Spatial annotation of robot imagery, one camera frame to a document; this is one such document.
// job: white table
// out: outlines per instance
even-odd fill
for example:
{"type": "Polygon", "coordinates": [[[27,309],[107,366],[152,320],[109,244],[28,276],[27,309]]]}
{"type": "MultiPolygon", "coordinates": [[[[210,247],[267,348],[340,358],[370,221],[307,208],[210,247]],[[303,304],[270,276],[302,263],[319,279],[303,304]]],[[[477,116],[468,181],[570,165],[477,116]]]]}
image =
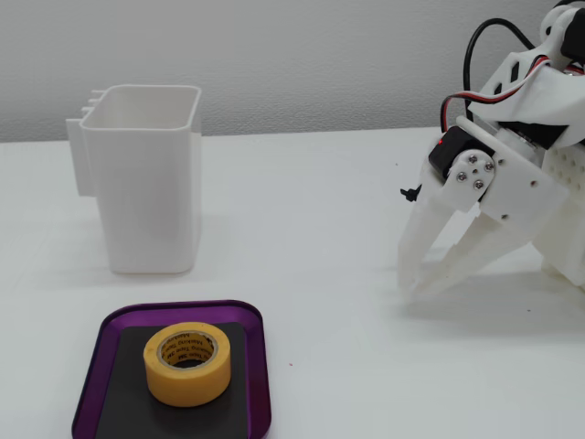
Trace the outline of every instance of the white table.
{"type": "Polygon", "coordinates": [[[239,299],[264,316],[272,438],[584,437],[585,294],[536,251],[415,305],[396,290],[399,188],[437,133],[205,138],[196,269],[163,277],[108,271],[67,143],[1,145],[0,436],[69,437],[111,311],[239,299]]]}

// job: tape label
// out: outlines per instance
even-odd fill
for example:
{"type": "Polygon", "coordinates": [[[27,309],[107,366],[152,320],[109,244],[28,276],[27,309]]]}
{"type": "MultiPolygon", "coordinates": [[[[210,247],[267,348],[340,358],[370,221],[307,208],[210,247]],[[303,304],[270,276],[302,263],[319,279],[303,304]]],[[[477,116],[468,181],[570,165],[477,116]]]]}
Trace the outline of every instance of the tape label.
{"type": "Polygon", "coordinates": [[[196,331],[174,334],[160,348],[161,359],[169,366],[188,359],[205,362],[213,357],[214,351],[211,337],[196,331]]]}

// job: white plastic container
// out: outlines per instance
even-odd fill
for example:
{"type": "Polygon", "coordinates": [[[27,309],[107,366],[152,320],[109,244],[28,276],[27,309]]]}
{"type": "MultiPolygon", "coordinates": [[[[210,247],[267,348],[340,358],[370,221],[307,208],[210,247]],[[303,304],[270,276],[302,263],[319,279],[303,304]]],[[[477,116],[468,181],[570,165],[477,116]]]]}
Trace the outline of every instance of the white plastic container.
{"type": "Polygon", "coordinates": [[[67,120],[80,195],[95,197],[110,268],[181,273],[200,234],[201,90],[121,85],[67,120]]]}

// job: masking tape roll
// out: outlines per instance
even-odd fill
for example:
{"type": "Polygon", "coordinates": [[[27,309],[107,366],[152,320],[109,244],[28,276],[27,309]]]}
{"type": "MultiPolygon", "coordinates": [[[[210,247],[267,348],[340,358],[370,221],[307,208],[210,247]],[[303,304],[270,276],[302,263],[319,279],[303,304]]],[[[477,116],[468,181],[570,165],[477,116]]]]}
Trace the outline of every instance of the masking tape roll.
{"type": "Polygon", "coordinates": [[[153,396],[173,407],[195,407],[215,400],[231,379],[229,339],[207,323],[179,323],[160,330],[144,348],[146,381],[153,396]],[[181,369],[185,360],[203,363],[181,369]]]}

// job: tray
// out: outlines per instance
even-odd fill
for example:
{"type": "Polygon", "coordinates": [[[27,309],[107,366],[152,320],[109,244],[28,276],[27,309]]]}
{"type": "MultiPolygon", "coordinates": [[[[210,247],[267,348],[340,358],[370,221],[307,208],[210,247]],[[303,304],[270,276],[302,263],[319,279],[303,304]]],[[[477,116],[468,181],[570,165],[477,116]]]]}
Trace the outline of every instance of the tray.
{"type": "Polygon", "coordinates": [[[261,439],[266,436],[271,423],[271,404],[261,314],[243,302],[213,301],[132,305],[106,317],[71,427],[73,439],[96,437],[122,332],[127,328],[165,327],[186,321],[238,324],[243,328],[247,437],[261,439]]]}

